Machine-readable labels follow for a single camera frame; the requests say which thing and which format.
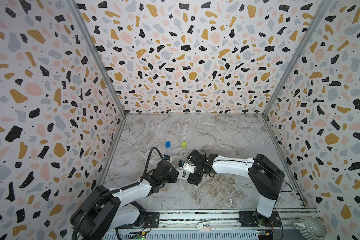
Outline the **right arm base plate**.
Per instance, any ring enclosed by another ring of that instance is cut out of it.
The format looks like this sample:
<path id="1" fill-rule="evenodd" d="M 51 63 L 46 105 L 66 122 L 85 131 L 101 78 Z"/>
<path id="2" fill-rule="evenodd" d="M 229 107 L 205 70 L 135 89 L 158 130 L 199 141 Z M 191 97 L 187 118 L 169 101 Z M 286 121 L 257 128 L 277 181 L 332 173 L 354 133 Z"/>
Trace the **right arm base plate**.
<path id="1" fill-rule="evenodd" d="M 239 222 L 242 228 L 282 226 L 281 218 L 276 210 L 272 211 L 269 218 L 262 216 L 257 211 L 239 211 Z"/>

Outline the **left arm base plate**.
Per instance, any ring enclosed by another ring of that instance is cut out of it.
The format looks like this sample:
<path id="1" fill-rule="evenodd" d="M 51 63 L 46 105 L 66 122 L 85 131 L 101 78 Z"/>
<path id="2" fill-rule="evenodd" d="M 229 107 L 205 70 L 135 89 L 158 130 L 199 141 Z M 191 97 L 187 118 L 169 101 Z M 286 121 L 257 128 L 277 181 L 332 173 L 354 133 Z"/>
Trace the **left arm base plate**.
<path id="1" fill-rule="evenodd" d="M 141 213 L 137 220 L 131 224 L 132 228 L 157 229 L 159 227 L 160 212 Z"/>

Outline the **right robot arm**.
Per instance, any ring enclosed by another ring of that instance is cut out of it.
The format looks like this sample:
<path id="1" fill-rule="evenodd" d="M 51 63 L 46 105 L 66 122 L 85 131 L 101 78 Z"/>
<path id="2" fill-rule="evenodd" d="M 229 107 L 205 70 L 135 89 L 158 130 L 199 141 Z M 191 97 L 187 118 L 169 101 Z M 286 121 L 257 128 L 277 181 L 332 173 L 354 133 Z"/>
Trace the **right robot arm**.
<path id="1" fill-rule="evenodd" d="M 188 183 L 199 185 L 204 175 L 231 174 L 249 178 L 260 194 L 256 218 L 269 220 L 285 182 L 284 172 L 266 156 L 257 154 L 254 158 L 238 159 L 211 154 L 206 156 L 193 150 L 186 161 L 180 160 L 179 167 L 189 173 Z"/>

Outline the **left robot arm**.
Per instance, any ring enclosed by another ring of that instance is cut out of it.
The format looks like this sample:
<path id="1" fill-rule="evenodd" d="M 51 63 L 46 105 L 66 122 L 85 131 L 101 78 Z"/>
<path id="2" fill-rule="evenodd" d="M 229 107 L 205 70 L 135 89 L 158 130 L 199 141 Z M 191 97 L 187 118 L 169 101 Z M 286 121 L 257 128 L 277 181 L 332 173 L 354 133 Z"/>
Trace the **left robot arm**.
<path id="1" fill-rule="evenodd" d="M 114 189 L 96 187 L 70 219 L 72 239 L 81 236 L 84 240 L 100 240 L 111 228 L 141 226 L 146 210 L 136 200 L 158 193 L 165 184 L 176 183 L 178 176 L 168 160 L 161 160 L 133 184 Z"/>

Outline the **white red remote control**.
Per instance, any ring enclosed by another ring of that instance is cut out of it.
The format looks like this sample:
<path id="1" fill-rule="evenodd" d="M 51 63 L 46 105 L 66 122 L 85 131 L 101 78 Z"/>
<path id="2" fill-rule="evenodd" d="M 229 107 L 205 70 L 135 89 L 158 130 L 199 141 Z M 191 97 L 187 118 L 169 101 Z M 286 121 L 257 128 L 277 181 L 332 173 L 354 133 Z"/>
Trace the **white red remote control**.
<path id="1" fill-rule="evenodd" d="M 178 180 L 187 180 L 189 175 L 190 175 L 190 172 L 188 171 L 185 171 L 185 170 L 178 170 Z"/>

